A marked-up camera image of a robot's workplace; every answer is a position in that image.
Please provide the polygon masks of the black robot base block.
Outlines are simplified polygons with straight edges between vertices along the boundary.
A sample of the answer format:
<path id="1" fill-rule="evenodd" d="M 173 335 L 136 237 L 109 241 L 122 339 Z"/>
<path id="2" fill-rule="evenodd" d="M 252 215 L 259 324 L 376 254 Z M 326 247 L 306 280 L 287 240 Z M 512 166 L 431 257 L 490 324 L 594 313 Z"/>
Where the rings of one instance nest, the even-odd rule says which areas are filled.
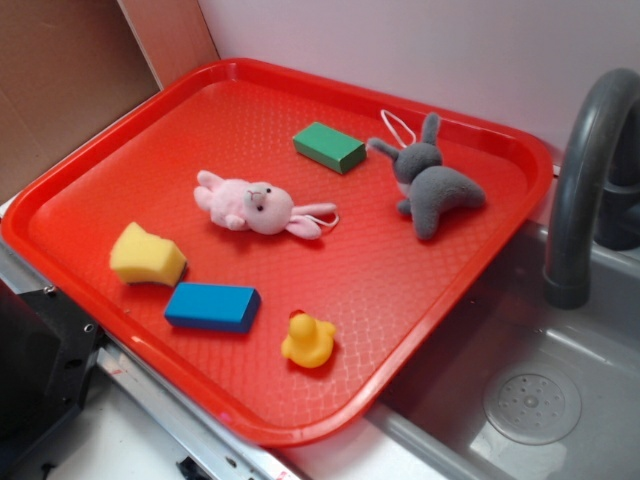
<path id="1" fill-rule="evenodd" d="M 101 336 L 64 292 L 1 285 L 1 470 L 84 406 Z"/>

